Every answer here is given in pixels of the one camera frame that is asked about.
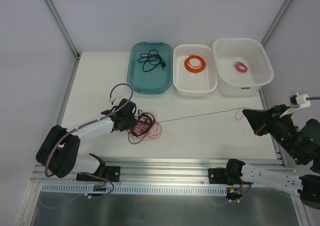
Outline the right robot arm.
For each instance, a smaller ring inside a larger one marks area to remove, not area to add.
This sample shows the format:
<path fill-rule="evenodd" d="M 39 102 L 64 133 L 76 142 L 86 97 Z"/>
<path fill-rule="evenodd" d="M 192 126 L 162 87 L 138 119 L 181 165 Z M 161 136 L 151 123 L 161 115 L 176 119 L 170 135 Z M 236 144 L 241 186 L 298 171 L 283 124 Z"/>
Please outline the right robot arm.
<path fill-rule="evenodd" d="M 313 174 L 285 175 L 229 159 L 224 171 L 229 184 L 240 181 L 261 184 L 291 194 L 310 208 L 320 208 L 320 123 L 310 119 L 299 130 L 291 116 L 302 109 L 302 105 L 277 105 L 268 110 L 244 109 L 242 113 L 255 135 L 270 134 L 296 164 L 312 163 Z"/>

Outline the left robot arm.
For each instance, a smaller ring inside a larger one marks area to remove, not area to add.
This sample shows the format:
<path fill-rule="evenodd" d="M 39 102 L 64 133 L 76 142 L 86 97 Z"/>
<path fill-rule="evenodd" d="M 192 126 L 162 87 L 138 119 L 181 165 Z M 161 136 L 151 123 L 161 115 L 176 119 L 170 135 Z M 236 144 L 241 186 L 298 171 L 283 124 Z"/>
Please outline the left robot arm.
<path fill-rule="evenodd" d="M 126 131 L 137 125 L 136 104 L 122 99 L 111 110 L 103 111 L 95 119 L 80 126 L 53 126 L 36 154 L 36 161 L 45 167 L 47 177 L 64 178 L 69 173 L 87 173 L 99 181 L 105 175 L 105 163 L 98 156 L 79 153 L 81 146 L 114 131 Z"/>

